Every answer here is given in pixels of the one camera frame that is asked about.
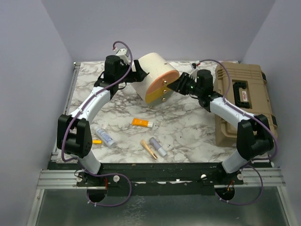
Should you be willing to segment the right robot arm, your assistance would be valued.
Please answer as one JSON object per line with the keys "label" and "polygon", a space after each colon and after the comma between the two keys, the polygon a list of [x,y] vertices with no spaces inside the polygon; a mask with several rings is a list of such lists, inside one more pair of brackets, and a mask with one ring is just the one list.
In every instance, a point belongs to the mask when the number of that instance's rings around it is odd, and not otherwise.
{"label": "right robot arm", "polygon": [[237,129],[236,151],[218,165],[216,179],[219,183],[227,184],[233,179],[233,173],[254,157],[273,149],[274,141],[267,117],[243,111],[214,91],[213,76],[209,70],[199,70],[195,80],[182,73],[167,87],[182,95],[196,96],[201,107]]}

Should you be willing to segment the yellow drawer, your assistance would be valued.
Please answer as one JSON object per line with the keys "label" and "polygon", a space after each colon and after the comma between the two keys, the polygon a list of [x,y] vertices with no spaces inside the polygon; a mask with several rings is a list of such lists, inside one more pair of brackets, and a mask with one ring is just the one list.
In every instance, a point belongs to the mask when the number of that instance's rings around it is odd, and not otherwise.
{"label": "yellow drawer", "polygon": [[157,99],[161,99],[165,94],[172,93],[173,91],[167,87],[166,84],[151,85],[148,87],[145,94],[145,102],[150,104]]}

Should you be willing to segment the grey bottom drawer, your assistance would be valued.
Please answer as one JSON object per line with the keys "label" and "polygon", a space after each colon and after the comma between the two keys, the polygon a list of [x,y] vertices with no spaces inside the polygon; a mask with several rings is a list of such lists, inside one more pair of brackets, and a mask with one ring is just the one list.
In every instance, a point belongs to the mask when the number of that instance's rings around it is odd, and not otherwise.
{"label": "grey bottom drawer", "polygon": [[159,104],[165,102],[166,100],[168,100],[172,94],[173,94],[173,92],[168,92],[168,93],[164,94],[163,96],[157,98],[156,100],[152,101],[149,105],[150,106],[159,105]]}

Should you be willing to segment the peach top drawer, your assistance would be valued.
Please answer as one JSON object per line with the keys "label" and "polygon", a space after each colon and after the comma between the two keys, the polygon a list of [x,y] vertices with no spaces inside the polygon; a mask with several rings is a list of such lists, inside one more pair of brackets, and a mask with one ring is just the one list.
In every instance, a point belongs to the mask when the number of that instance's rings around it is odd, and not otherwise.
{"label": "peach top drawer", "polygon": [[161,85],[161,84],[169,84],[176,79],[179,78],[179,72],[177,70],[171,70],[161,75],[148,75],[148,79],[150,79],[150,85]]}

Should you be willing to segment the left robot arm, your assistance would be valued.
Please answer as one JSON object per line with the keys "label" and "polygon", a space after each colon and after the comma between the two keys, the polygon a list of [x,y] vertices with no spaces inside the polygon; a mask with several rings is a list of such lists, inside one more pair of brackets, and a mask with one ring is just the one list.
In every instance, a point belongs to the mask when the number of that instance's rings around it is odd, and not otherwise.
{"label": "left robot arm", "polygon": [[121,83],[142,82],[147,76],[138,60],[126,63],[121,57],[106,57],[104,71],[94,83],[87,99],[71,114],[62,114],[58,118],[57,148],[64,162],[77,160],[87,171],[88,181],[98,186],[103,182],[104,174],[99,171],[101,163],[92,153],[92,135],[90,124],[101,108],[107,104],[119,90]]}

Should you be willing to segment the cream round drawer organizer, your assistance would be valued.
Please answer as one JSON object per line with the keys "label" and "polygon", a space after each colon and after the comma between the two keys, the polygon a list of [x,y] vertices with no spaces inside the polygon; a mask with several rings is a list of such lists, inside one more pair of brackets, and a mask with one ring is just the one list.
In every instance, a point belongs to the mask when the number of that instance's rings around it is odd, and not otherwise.
{"label": "cream round drawer organizer", "polygon": [[147,76],[132,87],[148,106],[156,106],[173,94],[168,84],[179,78],[179,72],[158,53],[149,53],[138,59]]}

